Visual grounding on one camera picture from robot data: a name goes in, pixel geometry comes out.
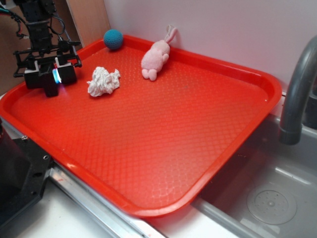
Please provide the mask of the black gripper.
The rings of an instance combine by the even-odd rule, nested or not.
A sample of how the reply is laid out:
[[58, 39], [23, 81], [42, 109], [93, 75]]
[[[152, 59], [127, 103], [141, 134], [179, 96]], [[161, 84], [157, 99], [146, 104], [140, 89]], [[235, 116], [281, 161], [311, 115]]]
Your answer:
[[28, 89], [42, 88], [39, 76], [39, 65], [55, 63], [54, 80], [56, 84], [72, 84], [77, 81], [74, 67], [82, 67], [82, 62], [74, 47], [80, 45], [79, 41], [59, 40], [57, 45], [48, 49], [15, 51], [17, 69], [14, 77], [23, 77]]

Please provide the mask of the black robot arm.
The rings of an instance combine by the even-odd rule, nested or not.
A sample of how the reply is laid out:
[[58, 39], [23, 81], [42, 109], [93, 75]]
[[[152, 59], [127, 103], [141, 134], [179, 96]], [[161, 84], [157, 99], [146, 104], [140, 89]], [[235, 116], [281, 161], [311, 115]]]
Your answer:
[[77, 81], [75, 68], [82, 63], [75, 47], [79, 41], [72, 41], [66, 34], [64, 21], [59, 17], [52, 0], [16, 0], [23, 13], [11, 17], [24, 24], [28, 35], [19, 29], [19, 39], [30, 40], [30, 48], [15, 51], [17, 69], [14, 77], [23, 77], [28, 88], [54, 89], [59, 83], [72, 84]]

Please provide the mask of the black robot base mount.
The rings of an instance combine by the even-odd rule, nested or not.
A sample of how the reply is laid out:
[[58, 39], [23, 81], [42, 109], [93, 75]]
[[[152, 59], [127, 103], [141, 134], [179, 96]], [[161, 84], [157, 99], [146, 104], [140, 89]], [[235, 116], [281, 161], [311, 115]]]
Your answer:
[[53, 160], [31, 139], [12, 139], [0, 126], [0, 228], [4, 229], [44, 194]]

